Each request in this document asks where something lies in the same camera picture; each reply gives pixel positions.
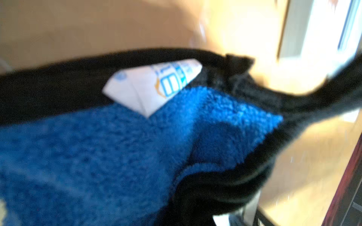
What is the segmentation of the blue microfiber cloth black trim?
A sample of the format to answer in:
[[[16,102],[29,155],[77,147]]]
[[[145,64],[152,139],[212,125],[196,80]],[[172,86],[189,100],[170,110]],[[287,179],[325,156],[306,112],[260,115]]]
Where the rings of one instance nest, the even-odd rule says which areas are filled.
[[[196,59],[146,118],[104,94],[122,69]],[[301,96],[259,86],[249,57],[145,49],[1,76],[7,226],[212,226],[260,191],[310,124],[362,106],[362,58]]]

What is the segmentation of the cream white picture frame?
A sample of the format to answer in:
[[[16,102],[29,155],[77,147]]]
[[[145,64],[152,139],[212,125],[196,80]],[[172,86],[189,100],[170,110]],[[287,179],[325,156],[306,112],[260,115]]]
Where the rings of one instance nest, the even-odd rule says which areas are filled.
[[[278,60],[334,77],[361,53],[361,1],[289,1]]]

